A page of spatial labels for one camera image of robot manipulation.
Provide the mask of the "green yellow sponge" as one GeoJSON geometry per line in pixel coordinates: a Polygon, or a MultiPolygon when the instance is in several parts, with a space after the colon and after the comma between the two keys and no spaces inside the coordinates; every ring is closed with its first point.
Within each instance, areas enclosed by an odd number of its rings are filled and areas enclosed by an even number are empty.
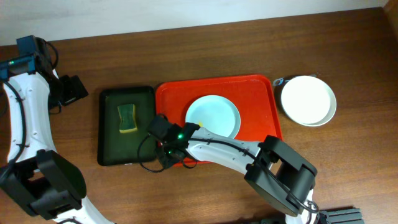
{"type": "Polygon", "coordinates": [[[121,134],[137,131],[136,106],[134,104],[125,104],[118,106],[119,113],[119,132],[121,134]]]}

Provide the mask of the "light blue plate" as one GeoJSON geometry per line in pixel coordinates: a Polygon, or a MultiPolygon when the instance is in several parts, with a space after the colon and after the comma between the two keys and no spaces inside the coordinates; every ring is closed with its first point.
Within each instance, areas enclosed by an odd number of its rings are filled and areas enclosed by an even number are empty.
{"type": "Polygon", "coordinates": [[[241,116],[229,99],[219,95],[206,95],[188,107],[185,122],[198,124],[220,136],[235,138],[241,127],[241,116]]]}

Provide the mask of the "red plastic tray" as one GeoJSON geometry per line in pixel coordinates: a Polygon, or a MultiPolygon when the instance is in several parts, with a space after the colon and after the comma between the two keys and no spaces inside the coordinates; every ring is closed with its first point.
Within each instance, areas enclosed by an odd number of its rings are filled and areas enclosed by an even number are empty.
{"type": "Polygon", "coordinates": [[[237,107],[241,127],[236,139],[263,141],[268,135],[283,138],[272,83],[261,74],[163,83],[155,91],[156,113],[183,126],[189,106],[206,95],[223,96],[237,107]]]}

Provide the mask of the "white cream plate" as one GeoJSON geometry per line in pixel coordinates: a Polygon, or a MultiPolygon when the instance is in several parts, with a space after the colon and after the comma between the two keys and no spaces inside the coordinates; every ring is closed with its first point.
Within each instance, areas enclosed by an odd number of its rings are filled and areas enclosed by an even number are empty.
{"type": "Polygon", "coordinates": [[[337,101],[333,90],[313,76],[298,76],[282,88],[280,103],[294,122],[309,127],[322,126],[332,120],[337,101]]]}

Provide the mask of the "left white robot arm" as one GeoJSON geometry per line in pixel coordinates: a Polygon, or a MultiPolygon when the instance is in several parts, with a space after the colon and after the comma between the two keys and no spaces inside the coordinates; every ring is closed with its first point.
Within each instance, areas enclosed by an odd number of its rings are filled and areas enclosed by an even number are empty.
{"type": "Polygon", "coordinates": [[[53,143],[50,110],[88,96],[77,76],[58,76],[54,46],[33,35],[17,40],[19,55],[1,62],[11,118],[2,190],[26,212],[57,223],[108,223],[86,194],[83,174],[53,143]]]}

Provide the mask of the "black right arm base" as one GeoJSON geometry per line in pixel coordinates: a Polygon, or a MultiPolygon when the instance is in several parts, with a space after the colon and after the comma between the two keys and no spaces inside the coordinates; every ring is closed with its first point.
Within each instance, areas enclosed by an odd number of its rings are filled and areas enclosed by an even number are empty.
{"type": "Polygon", "coordinates": [[[266,218],[252,224],[364,224],[359,208],[345,208],[339,210],[321,210],[317,214],[304,212],[303,215],[284,218],[266,218]]]}

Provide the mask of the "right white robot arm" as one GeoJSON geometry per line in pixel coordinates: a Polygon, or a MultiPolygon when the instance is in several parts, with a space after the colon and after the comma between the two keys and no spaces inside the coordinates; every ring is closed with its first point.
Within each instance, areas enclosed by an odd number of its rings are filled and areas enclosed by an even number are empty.
{"type": "Polygon", "coordinates": [[[183,127],[157,115],[148,133],[160,142],[155,151],[163,169],[186,158],[207,161],[243,174],[245,181],[286,223],[313,223],[319,212],[312,200],[317,169],[275,136],[263,142],[223,137],[194,123],[183,127]]]}

